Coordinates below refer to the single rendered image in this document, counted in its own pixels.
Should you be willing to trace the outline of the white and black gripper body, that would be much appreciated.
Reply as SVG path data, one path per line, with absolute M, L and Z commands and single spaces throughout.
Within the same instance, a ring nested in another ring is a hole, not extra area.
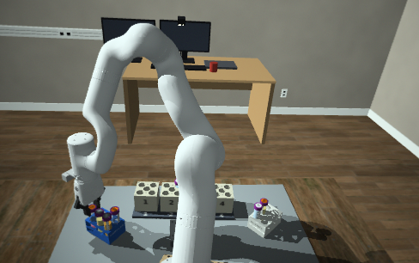
M 92 180 L 74 183 L 75 198 L 78 196 L 83 206 L 89 205 L 104 193 L 104 185 L 100 174 Z

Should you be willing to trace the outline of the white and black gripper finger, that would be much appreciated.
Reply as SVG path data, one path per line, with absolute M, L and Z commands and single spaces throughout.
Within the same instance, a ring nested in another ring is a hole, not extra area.
M 91 212 L 90 212 L 90 209 L 88 208 L 88 205 L 83 206 L 82 204 L 80 204 L 80 201 L 79 201 L 79 197 L 78 196 L 76 198 L 76 202 L 75 202 L 74 208 L 75 209 L 83 209 L 84 215 L 91 217 Z
M 100 196 L 101 197 L 101 196 Z M 100 208 L 100 200 L 101 200 L 101 198 L 97 198 L 95 201 L 93 201 L 93 203 L 94 203 L 94 205 L 96 205 L 97 206 L 97 209 L 99 209 Z

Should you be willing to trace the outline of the blue tube rack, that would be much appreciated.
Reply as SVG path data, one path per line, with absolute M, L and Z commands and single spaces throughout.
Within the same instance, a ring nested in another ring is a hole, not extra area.
M 89 217 L 85 220 L 87 231 L 91 234 L 95 235 L 96 237 L 100 238 L 102 241 L 106 242 L 107 244 L 113 243 L 118 237 L 120 237 L 125 232 L 125 223 L 124 219 L 121 217 L 119 218 L 119 223 L 112 223 L 112 229 L 105 230 L 104 225 L 98 226 L 97 222 L 91 222 Z M 95 227 L 91 227 L 91 224 Z M 98 229 L 102 230 L 103 232 L 99 232 Z M 106 234 L 108 236 L 106 236 Z

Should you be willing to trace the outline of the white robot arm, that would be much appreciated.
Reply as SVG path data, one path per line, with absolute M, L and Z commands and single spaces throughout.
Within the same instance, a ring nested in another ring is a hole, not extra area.
M 210 259 L 217 203 L 215 171 L 225 160 L 225 150 L 197 103 L 177 46 L 158 27 L 135 24 L 100 49 L 82 110 L 96 130 L 97 148 L 90 133 L 71 135 L 67 144 L 72 169 L 62 179 L 89 181 L 112 166 L 118 138 L 110 111 L 123 69 L 138 57 L 156 68 L 161 98 L 184 139 L 174 163 L 179 204 L 173 257 L 161 263 L 214 263 Z

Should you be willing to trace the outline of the white tube rack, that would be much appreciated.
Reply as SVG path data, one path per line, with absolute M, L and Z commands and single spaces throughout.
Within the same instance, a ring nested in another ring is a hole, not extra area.
M 253 214 L 249 216 L 247 227 L 265 238 L 281 222 L 281 219 L 282 211 L 268 204 L 265 214 L 260 214 L 260 219 L 255 219 Z

